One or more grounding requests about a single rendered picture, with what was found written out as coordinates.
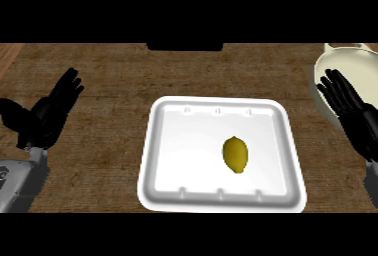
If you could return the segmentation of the white plastic tray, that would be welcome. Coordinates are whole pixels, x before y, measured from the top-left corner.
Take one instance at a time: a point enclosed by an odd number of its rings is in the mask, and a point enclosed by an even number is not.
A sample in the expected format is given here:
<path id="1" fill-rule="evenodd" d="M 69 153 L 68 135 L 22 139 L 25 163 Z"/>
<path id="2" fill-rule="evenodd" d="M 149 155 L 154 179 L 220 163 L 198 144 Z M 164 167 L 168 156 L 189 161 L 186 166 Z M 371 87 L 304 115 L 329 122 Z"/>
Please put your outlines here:
<path id="1" fill-rule="evenodd" d="M 232 137 L 248 148 L 242 173 L 223 160 Z M 154 211 L 301 212 L 307 193 L 284 106 L 270 99 L 161 97 L 149 112 L 137 198 Z"/>

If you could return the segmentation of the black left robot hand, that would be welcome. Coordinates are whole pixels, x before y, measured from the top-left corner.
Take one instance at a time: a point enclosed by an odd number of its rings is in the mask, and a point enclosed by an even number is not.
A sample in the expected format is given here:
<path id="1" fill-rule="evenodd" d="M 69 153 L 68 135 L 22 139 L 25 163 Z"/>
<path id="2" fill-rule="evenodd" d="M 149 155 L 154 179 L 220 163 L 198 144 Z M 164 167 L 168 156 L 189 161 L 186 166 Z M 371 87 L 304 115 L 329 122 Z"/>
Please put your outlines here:
<path id="1" fill-rule="evenodd" d="M 78 71 L 69 68 L 56 82 L 47 96 L 31 109 L 15 101 L 0 98 L 0 118 L 3 125 L 18 133 L 16 147 L 47 150 L 56 143 L 65 126 L 68 114 L 84 90 Z"/>

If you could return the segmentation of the yellow lemon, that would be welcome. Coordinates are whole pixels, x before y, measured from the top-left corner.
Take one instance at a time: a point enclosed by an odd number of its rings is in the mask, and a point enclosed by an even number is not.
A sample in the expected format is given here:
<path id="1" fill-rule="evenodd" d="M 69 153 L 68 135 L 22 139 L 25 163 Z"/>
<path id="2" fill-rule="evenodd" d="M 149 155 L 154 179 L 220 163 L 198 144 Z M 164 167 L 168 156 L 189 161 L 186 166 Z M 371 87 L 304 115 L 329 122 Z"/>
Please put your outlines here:
<path id="1" fill-rule="evenodd" d="M 242 173 L 248 163 L 248 148 L 245 142 L 232 137 L 223 144 L 223 160 L 235 173 Z"/>

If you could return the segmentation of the cream pot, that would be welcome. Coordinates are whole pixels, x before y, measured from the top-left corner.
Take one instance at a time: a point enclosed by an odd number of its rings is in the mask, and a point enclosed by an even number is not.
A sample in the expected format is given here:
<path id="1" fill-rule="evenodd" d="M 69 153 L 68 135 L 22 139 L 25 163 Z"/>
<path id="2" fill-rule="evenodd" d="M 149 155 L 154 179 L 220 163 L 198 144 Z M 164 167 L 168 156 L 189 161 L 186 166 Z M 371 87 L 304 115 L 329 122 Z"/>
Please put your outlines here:
<path id="1" fill-rule="evenodd" d="M 323 44 L 323 53 L 316 60 L 310 83 L 315 106 L 329 123 L 341 128 L 340 121 L 326 99 L 316 88 L 326 69 L 337 69 L 351 83 L 362 100 L 378 109 L 378 52 L 363 43 L 354 47 L 332 47 Z"/>

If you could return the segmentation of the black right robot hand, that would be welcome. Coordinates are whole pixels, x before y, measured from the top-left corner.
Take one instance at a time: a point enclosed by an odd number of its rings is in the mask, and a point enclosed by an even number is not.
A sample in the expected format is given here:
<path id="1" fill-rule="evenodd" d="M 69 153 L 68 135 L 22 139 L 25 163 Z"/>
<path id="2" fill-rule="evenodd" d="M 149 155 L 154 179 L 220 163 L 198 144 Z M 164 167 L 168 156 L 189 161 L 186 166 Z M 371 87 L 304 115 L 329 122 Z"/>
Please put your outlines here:
<path id="1" fill-rule="evenodd" d="M 326 69 L 316 85 L 356 152 L 378 163 L 378 109 L 366 103 L 337 69 Z"/>

